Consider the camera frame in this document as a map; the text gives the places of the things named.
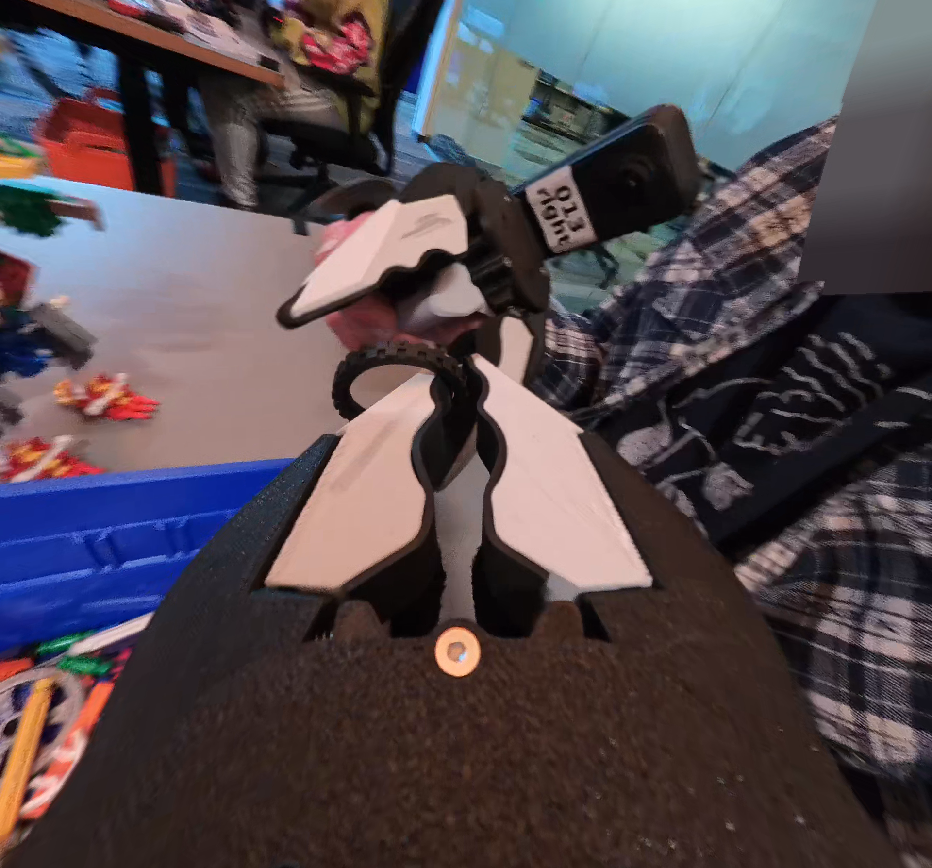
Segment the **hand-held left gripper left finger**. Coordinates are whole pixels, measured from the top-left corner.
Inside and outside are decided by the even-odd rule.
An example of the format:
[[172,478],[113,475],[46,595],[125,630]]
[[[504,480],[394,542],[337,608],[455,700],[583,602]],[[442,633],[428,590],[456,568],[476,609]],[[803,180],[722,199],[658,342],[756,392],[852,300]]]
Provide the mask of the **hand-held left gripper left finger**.
[[431,633],[446,582],[436,528],[449,393],[413,376],[341,431],[284,537],[264,588],[369,605],[394,638]]

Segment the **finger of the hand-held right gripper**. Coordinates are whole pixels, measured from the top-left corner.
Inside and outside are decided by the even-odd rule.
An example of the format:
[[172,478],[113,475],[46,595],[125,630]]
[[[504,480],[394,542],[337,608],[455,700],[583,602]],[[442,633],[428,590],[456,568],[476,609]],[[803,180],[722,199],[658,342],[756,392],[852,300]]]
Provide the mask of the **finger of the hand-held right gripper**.
[[455,196],[390,200],[315,266],[280,306],[277,322],[286,329],[306,326],[373,294],[396,274],[418,275],[435,256],[445,267],[467,252],[468,222]]

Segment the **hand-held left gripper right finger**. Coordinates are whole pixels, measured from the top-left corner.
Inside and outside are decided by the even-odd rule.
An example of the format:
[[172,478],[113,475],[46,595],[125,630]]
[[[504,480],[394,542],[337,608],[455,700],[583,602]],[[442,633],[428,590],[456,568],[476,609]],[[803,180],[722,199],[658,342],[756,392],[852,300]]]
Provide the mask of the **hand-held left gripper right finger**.
[[477,452],[488,479],[473,563],[476,620],[501,638],[531,635],[549,601],[600,633],[596,595],[648,590],[649,565],[619,509],[613,454],[530,389],[476,354]]

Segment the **black rubber toy tyre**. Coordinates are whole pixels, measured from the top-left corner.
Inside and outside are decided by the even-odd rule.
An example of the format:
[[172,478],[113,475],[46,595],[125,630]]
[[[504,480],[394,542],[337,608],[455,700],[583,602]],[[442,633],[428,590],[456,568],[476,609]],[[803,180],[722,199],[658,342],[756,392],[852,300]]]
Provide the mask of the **black rubber toy tyre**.
[[428,344],[392,341],[350,352],[333,376],[333,407],[345,421],[367,413],[352,387],[364,373],[379,367],[402,366],[429,374],[428,397],[433,407],[425,427],[412,442],[412,460],[425,468],[435,490],[446,489],[458,475],[463,451],[476,425],[478,392],[465,363]]

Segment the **blue plastic parts bin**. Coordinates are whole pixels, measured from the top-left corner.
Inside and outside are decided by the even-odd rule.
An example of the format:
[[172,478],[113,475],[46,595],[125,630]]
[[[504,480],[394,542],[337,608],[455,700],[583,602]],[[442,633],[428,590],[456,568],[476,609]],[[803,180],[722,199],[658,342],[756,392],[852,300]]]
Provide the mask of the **blue plastic parts bin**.
[[154,616],[87,749],[5,866],[239,866],[287,803],[275,654],[315,600],[262,585],[314,465],[28,483],[2,495],[2,647]]

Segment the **colourful construction toy model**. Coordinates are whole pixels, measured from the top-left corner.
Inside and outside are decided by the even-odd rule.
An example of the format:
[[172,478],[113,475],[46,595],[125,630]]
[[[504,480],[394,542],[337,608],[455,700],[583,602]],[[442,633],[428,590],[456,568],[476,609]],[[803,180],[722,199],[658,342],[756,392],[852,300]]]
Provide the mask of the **colourful construction toy model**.
[[[89,200],[26,185],[44,167],[38,149],[1,137],[1,226],[3,231],[47,240],[65,220],[83,220],[101,229],[100,211]],[[58,365],[83,368],[97,339],[64,312],[59,300],[30,304],[36,275],[29,261],[1,254],[1,383],[31,378]]]

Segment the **pile of colourful toy pieces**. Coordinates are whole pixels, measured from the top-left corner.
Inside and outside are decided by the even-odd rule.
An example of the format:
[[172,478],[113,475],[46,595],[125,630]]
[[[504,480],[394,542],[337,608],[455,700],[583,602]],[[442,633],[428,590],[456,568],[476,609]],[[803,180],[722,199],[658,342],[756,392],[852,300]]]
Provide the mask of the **pile of colourful toy pieces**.
[[17,841],[50,808],[87,750],[153,613],[71,632],[2,659],[1,836]]

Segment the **person's right forearm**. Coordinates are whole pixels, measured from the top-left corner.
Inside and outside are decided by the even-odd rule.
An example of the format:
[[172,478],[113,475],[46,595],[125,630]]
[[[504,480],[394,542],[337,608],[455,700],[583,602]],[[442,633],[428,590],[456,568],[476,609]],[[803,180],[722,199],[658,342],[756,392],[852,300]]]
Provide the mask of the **person's right forearm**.
[[594,426],[806,313],[822,285],[798,280],[802,247],[837,120],[749,159],[599,306],[575,315],[552,300],[536,396]]

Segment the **person's right hand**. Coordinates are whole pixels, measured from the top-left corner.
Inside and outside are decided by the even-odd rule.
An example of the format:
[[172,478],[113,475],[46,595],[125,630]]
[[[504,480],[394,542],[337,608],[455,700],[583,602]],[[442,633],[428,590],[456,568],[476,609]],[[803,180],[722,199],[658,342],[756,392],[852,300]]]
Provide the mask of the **person's right hand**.
[[[358,227],[367,222],[371,214],[363,212],[355,218],[335,221],[324,227],[313,256],[313,266],[319,267]],[[325,318],[332,333],[349,351],[361,351],[386,342],[422,342],[446,347],[485,321],[485,315],[475,314],[445,319],[440,324],[411,333],[399,325],[394,307],[375,293]]]

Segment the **black office chair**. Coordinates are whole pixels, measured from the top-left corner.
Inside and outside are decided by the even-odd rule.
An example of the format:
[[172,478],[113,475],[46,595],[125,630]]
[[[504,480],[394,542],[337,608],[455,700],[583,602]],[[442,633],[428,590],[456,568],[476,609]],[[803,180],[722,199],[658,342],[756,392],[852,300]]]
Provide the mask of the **black office chair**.
[[392,194],[399,102],[406,82],[425,55],[443,3],[444,0],[389,0],[379,69],[379,108],[371,131],[363,138],[278,122],[269,123],[262,131],[261,141],[267,135],[284,136],[294,145],[291,173],[264,173],[258,177],[260,185],[297,192],[285,210],[286,217],[318,220],[359,210],[343,207],[341,198],[335,194],[337,184],[330,174],[334,167],[356,174],[354,182],[363,195],[362,209],[377,205]]

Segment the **wooden top desk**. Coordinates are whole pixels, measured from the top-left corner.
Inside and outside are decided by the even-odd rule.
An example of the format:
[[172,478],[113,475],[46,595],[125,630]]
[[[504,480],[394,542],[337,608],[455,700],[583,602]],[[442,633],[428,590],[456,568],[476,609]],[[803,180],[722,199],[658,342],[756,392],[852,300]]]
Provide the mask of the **wooden top desk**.
[[208,0],[2,0],[2,26],[48,30],[109,52],[117,62],[119,101],[133,188],[165,192],[149,73],[195,85],[223,74],[280,88],[271,54],[210,15]]

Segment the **orange plastic bin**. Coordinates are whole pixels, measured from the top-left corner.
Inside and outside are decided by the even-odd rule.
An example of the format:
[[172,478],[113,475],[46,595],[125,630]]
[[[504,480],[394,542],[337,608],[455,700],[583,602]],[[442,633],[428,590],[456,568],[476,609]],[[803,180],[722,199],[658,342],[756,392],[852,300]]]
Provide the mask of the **orange plastic bin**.
[[134,190],[129,145],[118,92],[91,87],[62,97],[33,124],[48,173],[77,183]]

